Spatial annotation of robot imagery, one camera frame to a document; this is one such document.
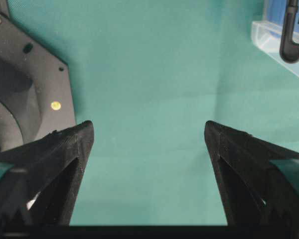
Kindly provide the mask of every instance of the black bracket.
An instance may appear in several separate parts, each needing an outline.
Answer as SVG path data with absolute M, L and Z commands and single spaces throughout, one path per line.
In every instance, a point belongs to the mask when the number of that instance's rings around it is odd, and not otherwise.
M 18 86 L 21 89 L 20 84 L 13 79 L 9 79 L 12 82 L 12 91 L 7 92 L 5 86 L 0 85 L 0 89 L 4 90 L 4 96 L 0 97 L 2 112 L 0 117 L 6 116 L 5 126 L 9 127 L 9 130 L 0 130 L 2 151 L 40 139 L 54 130 L 63 130 L 76 124 L 68 66 L 18 28 L 9 16 L 7 0 L 0 0 L 0 61 L 2 62 L 0 80 L 7 78 L 9 74 L 13 75 L 11 71 L 13 69 L 14 72 L 20 72 L 20 76 L 23 75 L 28 79 L 29 87 L 18 91 L 14 88 Z M 23 94 L 24 103 L 19 103 L 15 107 L 17 104 L 15 102 L 19 100 L 11 100 L 11 96 L 16 99 L 16 95 L 20 96 L 19 92 Z M 8 103 L 5 101 L 5 96 L 10 98 Z M 30 108 L 37 109 L 38 112 L 33 114 L 34 111 L 29 111 Z M 15 130 L 17 126 L 18 133 L 11 140 L 10 133 L 17 132 Z
M 298 0 L 287 0 L 283 32 L 281 35 L 280 56 L 287 63 L 299 61 L 299 44 L 293 41 Z

